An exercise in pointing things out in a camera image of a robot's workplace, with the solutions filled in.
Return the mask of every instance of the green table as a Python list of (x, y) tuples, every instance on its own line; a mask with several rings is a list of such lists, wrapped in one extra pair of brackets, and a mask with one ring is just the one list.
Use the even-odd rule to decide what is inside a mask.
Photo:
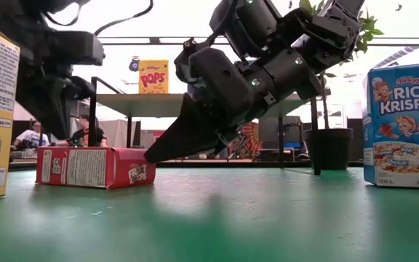
[(9, 174), (0, 261), (416, 261), (419, 190), (362, 169), (159, 169), (154, 186), (40, 186)]

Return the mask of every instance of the black plant pot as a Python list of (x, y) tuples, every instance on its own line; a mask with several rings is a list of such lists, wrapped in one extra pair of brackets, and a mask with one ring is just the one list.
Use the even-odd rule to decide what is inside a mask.
[(305, 143), (313, 165), (319, 165), (322, 170), (346, 170), (348, 150), (354, 131), (350, 128), (332, 128), (318, 130), (316, 133), (317, 147), (313, 150), (311, 130), (304, 132)]

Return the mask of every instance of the cartoon character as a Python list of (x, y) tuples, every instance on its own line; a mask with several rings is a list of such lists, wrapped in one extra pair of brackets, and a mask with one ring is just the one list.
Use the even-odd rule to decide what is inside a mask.
[(389, 90), (387, 82), (377, 82), (373, 94), (375, 95), (375, 101), (387, 101), (391, 97), (392, 91)]
[(419, 134), (419, 124), (416, 120), (411, 116), (398, 116), (396, 117), (396, 123), (402, 134), (391, 134), (390, 138), (399, 139), (403, 142), (414, 143), (414, 135)]

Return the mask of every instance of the rice krispies box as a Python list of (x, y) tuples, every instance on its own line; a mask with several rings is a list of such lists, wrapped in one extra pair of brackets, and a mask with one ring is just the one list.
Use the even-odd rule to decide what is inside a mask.
[(364, 87), (364, 179), (419, 188), (419, 65), (373, 69)]
[(152, 184), (156, 164), (135, 148), (38, 147), (36, 182), (56, 186), (124, 188)]

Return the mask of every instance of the man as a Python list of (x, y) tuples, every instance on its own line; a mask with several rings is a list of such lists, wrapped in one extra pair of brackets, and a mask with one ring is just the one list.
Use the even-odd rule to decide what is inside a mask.
[[(20, 134), (13, 143), (14, 146), (19, 145), (22, 141), (28, 141), (33, 147), (37, 147), (40, 144), (40, 133), (41, 133), (41, 124), (38, 121), (35, 121), (32, 124), (31, 130), (26, 130)], [(43, 134), (41, 146), (48, 146), (49, 140), (46, 134)]]
[[(83, 114), (79, 117), (81, 129), (76, 131), (70, 141), (77, 141), (80, 146), (88, 146), (88, 130), (89, 130), (89, 115)], [(69, 146), (70, 143), (66, 140), (60, 140), (56, 143), (56, 146)], [(96, 127), (96, 146), (108, 147), (108, 141), (104, 131)]]

